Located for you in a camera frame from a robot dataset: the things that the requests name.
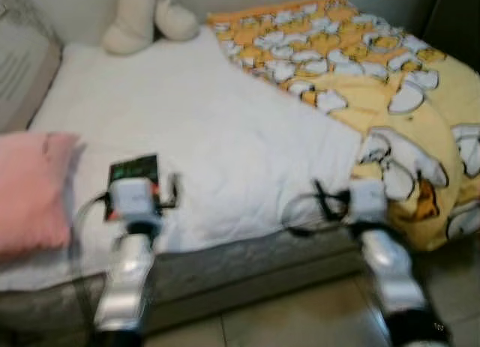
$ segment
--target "floor tile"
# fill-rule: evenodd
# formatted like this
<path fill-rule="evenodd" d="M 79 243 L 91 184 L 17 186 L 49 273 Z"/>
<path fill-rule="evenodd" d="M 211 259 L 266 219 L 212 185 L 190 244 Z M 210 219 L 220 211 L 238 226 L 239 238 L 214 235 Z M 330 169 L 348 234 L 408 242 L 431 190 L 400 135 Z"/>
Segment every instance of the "floor tile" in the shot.
<path fill-rule="evenodd" d="M 227 313 L 223 326 L 228 347 L 388 345 L 352 278 Z"/>
<path fill-rule="evenodd" d="M 480 314 L 480 243 L 470 239 L 423 256 L 419 272 L 444 322 Z"/>
<path fill-rule="evenodd" d="M 221 318 L 207 319 L 151 336 L 146 347 L 224 347 Z"/>
<path fill-rule="evenodd" d="M 480 317 L 454 323 L 450 329 L 455 347 L 480 346 Z"/>

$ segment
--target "wire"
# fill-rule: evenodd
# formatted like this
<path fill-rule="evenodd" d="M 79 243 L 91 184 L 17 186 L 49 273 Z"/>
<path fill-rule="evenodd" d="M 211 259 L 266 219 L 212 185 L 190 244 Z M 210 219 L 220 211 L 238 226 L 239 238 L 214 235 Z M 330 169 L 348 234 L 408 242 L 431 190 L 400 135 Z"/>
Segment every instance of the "wire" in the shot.
<path fill-rule="evenodd" d="M 318 180 L 313 180 L 313 187 L 316 190 L 316 193 L 303 193 L 297 197 L 288 201 L 288 203 L 283 208 L 282 215 L 280 217 L 280 223 L 284 229 L 289 230 L 293 235 L 297 237 L 310 237 L 317 233 L 326 233 L 332 230 L 339 229 L 339 225 L 336 223 L 340 221 L 344 215 L 346 206 L 350 200 L 349 191 L 341 191 L 337 195 L 331 195 L 324 191 L 321 183 Z M 289 212 L 289 209 L 292 208 L 293 204 L 299 203 L 306 199 L 315 199 L 319 205 L 321 217 L 298 225 L 290 225 L 287 222 L 286 215 Z M 327 199 L 335 200 L 337 203 L 340 203 L 340 213 L 333 212 L 327 203 Z"/>
<path fill-rule="evenodd" d="M 73 287 L 75 289 L 76 299 L 82 313 L 85 329 L 90 335 L 95 331 L 94 311 L 92 307 L 92 300 L 89 291 L 86 288 L 85 280 L 83 279 L 82 264 L 80 262 L 80 236 L 82 235 L 83 223 L 89 210 L 97 202 L 108 199 L 108 193 L 103 193 L 90 201 L 86 202 L 76 213 L 73 219 L 73 227 L 71 230 L 70 244 L 68 245 L 68 261 L 70 265 L 70 273 L 75 278 Z"/>

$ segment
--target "egg print blanket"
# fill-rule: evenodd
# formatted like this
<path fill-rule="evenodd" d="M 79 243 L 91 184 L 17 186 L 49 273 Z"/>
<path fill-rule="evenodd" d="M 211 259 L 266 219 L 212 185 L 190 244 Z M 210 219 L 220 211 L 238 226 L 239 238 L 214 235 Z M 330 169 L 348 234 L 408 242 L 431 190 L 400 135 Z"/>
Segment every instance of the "egg print blanket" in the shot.
<path fill-rule="evenodd" d="M 384 181 L 389 218 L 413 247 L 480 227 L 477 73 L 347 0 L 208 23 L 232 63 L 363 135 L 352 177 Z"/>

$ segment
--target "white bedsheet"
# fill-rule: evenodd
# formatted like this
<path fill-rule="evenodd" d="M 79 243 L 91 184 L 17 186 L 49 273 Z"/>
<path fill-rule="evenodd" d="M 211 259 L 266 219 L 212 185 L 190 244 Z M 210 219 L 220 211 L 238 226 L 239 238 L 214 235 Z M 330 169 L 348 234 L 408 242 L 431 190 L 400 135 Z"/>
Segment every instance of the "white bedsheet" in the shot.
<path fill-rule="evenodd" d="M 68 45 L 31 127 L 82 136 L 70 172 L 81 204 L 107 185 L 109 165 L 156 153 L 162 181 L 181 174 L 180 207 L 168 213 L 157 251 L 184 252 L 276 232 L 289 200 L 319 178 L 345 188 L 360 135 L 232 66 L 202 28 L 187 43 L 162 41 L 131 57 Z M 315 206 L 304 206 L 313 213 Z M 91 211 L 82 233 L 85 275 L 105 271 L 118 224 Z M 71 278 L 65 251 L 0 265 L 0 291 L 35 290 Z"/>

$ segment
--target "plush toy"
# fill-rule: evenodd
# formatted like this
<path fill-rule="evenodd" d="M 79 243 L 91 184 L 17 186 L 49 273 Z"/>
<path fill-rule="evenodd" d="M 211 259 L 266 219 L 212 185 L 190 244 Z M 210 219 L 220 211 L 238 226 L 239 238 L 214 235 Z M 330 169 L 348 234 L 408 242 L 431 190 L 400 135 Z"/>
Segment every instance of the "plush toy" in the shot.
<path fill-rule="evenodd" d="M 153 42 L 154 21 L 170 40 L 189 40 L 198 33 L 196 17 L 172 0 L 118 0 L 115 22 L 103 36 L 107 52 L 127 55 Z"/>

